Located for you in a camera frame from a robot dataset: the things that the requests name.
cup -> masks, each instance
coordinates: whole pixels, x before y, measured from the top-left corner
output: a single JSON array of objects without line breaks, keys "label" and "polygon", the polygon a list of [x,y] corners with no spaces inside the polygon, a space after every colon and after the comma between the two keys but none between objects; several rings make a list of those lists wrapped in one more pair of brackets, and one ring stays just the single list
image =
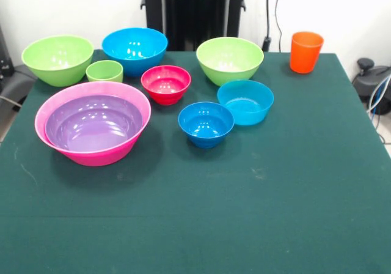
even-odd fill
[{"label": "cup", "polygon": [[123,81],[123,67],[116,61],[102,60],[89,65],[86,69],[88,81]]},{"label": "cup", "polygon": [[323,38],[319,34],[301,31],[293,34],[290,67],[300,74],[310,73],[318,60]]}]

pink bowl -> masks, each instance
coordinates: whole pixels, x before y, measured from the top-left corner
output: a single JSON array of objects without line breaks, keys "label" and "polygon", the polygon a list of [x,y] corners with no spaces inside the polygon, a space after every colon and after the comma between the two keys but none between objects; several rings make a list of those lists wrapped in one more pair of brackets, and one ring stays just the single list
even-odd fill
[{"label": "pink bowl", "polygon": [[141,76],[141,84],[151,98],[160,105],[169,106],[179,101],[188,90],[191,76],[185,69],[162,65],[148,69]]},{"label": "pink bowl", "polygon": [[[130,139],[118,146],[96,152],[72,152],[61,149],[50,143],[45,133],[45,125],[52,112],[71,100],[84,97],[86,95],[114,95],[132,103],[140,111],[142,116],[141,129]],[[35,132],[38,137],[48,146],[58,150],[69,159],[84,166],[104,166],[119,161],[132,149],[134,143],[139,138],[151,116],[151,105],[148,98],[138,89],[123,83],[113,81],[94,81],[81,83],[68,87],[47,99],[39,108],[35,116]]]}]

orange cup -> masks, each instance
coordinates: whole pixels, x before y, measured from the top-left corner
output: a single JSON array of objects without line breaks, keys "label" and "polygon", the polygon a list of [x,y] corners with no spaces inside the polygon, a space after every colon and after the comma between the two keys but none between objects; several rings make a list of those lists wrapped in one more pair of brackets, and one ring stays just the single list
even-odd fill
[{"label": "orange cup", "polygon": [[290,67],[294,72],[310,73],[318,60],[323,38],[319,34],[301,31],[293,34]]}]

large pink bowl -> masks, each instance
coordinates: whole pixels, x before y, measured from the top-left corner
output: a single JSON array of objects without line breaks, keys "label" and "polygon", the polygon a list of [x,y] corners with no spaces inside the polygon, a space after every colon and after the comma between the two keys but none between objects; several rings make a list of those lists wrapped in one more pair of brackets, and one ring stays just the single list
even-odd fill
[{"label": "large pink bowl", "polygon": [[[130,139],[110,149],[98,150],[96,152],[72,152],[52,145],[45,133],[45,124],[51,113],[71,100],[87,95],[115,95],[137,107],[142,116],[141,129]],[[39,138],[48,146],[58,150],[69,159],[84,166],[104,166],[121,160],[132,149],[139,138],[151,116],[151,105],[148,98],[138,89],[123,83],[112,81],[94,81],[81,83],[68,87],[49,99],[39,108],[35,116],[35,131]]]}]

red bowl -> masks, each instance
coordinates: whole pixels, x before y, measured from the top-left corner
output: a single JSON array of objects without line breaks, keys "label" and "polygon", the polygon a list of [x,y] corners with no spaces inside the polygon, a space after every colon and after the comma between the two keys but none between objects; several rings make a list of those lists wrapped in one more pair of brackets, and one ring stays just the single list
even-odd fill
[{"label": "red bowl", "polygon": [[169,106],[179,101],[188,90],[191,76],[185,69],[161,65],[148,69],[141,76],[141,85],[158,104]]}]

